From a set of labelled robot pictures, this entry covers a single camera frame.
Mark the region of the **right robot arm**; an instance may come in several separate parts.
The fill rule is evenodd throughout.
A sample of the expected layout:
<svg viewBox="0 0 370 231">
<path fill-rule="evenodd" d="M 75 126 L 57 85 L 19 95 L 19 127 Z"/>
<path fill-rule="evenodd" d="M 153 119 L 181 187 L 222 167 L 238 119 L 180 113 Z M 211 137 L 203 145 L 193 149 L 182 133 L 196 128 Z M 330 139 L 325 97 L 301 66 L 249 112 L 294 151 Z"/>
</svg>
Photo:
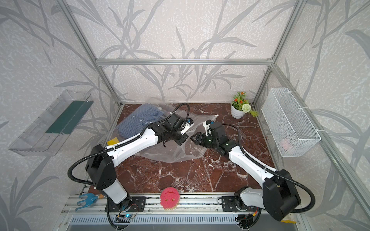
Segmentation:
<svg viewBox="0 0 370 231">
<path fill-rule="evenodd" d="M 205 132 L 198 132 L 190 139 L 196 145 L 227 157 L 260 185 L 260 189 L 246 187 L 235 192 L 240 209 L 255 206 L 281 221 L 290 213 L 305 213 L 314 207 L 316 198 L 308 187 L 293 180 L 288 171 L 277 170 L 252 156 L 243 148 L 240 134 L 237 141 L 228 138 L 226 126 L 212 122 L 205 126 Z"/>
</svg>

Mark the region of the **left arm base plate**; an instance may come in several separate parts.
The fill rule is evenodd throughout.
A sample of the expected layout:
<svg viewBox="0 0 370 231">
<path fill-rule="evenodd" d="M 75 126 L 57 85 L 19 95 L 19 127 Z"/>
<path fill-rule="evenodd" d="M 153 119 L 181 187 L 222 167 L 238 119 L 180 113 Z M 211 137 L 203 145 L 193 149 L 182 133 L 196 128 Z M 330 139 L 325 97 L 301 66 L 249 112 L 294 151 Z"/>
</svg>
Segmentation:
<svg viewBox="0 0 370 231">
<path fill-rule="evenodd" d="M 128 196 L 122 202 L 116 204 L 108 197 L 105 212 L 143 212 L 145 207 L 145 196 Z"/>
</svg>

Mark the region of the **clear vacuum bag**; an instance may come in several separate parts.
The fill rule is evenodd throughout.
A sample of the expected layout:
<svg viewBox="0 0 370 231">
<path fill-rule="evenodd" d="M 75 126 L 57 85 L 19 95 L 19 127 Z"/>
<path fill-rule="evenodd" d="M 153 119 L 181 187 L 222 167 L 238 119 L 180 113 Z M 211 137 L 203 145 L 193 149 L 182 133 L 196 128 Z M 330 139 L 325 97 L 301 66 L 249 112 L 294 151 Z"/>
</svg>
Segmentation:
<svg viewBox="0 0 370 231">
<path fill-rule="evenodd" d="M 117 124 L 112 137 L 119 143 L 108 145 L 108 155 L 115 166 L 134 155 L 165 163 L 202 158 L 206 148 L 190 138 L 217 117 L 193 114 L 189 104 L 143 104 Z"/>
</svg>

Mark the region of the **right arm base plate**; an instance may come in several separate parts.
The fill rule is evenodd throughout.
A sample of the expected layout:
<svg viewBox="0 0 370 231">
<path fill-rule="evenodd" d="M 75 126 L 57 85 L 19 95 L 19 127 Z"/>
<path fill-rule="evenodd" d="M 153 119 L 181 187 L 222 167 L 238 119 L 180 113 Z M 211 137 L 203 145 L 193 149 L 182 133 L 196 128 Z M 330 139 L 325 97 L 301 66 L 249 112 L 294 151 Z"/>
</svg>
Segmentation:
<svg viewBox="0 0 370 231">
<path fill-rule="evenodd" d="M 258 211 L 258 208 L 255 206 L 245 205 L 241 199 L 236 198 L 235 196 L 222 196 L 218 199 L 218 204 L 222 206 L 224 212 L 250 212 L 254 213 Z"/>
</svg>

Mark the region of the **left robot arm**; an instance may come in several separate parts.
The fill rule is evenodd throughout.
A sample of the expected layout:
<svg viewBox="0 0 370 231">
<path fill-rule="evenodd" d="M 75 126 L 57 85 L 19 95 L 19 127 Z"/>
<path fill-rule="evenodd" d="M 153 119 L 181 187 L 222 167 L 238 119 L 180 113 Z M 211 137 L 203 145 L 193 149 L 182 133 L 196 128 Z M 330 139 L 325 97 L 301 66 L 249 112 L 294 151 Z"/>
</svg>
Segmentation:
<svg viewBox="0 0 370 231">
<path fill-rule="evenodd" d="M 115 168 L 127 158 L 138 152 L 158 144 L 165 145 L 168 141 L 175 141 L 182 145 L 187 139 L 187 131 L 194 122 L 189 117 L 182 118 L 172 111 L 166 118 L 146 125 L 142 131 L 118 144 L 102 147 L 97 145 L 95 153 L 76 161 L 68 169 L 68 178 L 74 182 L 94 186 L 102 195 L 107 197 L 107 208 L 113 203 L 121 211 L 129 210 L 132 199 L 123 185 L 117 179 Z M 86 162 L 85 170 L 90 180 L 82 180 L 73 175 L 73 170 L 79 164 Z"/>
</svg>

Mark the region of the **blue checked shirt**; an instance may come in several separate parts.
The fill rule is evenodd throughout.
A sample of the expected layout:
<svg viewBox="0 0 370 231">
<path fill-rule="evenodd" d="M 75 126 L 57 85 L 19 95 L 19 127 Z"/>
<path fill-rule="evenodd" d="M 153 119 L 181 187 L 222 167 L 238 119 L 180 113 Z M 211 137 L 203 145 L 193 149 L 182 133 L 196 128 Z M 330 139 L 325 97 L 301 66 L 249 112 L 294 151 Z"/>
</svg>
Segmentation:
<svg viewBox="0 0 370 231">
<path fill-rule="evenodd" d="M 141 133 L 146 125 L 164 119 L 165 112 L 157 105 L 144 104 L 116 126 L 117 134 L 127 139 Z"/>
</svg>

